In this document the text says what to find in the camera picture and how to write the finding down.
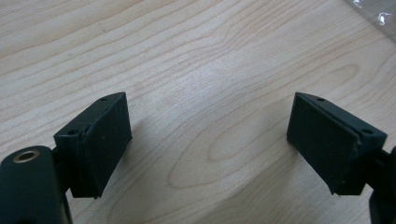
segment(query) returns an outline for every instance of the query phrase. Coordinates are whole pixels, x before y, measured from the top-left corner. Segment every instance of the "light wood surface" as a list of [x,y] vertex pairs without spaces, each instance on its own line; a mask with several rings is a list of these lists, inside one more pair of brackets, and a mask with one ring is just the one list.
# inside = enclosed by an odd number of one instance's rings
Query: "light wood surface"
[[322,96],[396,145],[396,45],[344,1],[0,2],[0,159],[126,91],[134,141],[75,223],[370,223],[286,141]]

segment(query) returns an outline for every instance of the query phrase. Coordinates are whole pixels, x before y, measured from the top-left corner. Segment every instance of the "screw hole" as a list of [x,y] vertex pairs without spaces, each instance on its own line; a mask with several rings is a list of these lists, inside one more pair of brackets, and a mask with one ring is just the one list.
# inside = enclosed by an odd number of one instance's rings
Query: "screw hole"
[[78,130],[70,130],[67,134],[73,135],[78,133]]
[[361,131],[364,132],[364,133],[368,133],[368,134],[373,134],[374,133],[373,131],[368,130],[368,129],[362,129]]
[[14,162],[23,163],[34,160],[40,154],[37,150],[25,151],[14,157]]

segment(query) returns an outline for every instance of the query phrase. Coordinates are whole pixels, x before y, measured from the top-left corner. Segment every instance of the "clamp jaw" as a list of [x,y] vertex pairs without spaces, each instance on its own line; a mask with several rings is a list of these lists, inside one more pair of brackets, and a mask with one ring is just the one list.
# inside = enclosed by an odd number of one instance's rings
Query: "clamp jaw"
[[368,184],[372,223],[396,223],[396,148],[382,149],[385,133],[323,98],[296,92],[287,137],[332,194],[360,195]]
[[132,139],[125,92],[103,97],[54,135],[0,166],[0,223],[72,223],[65,193],[101,197]]

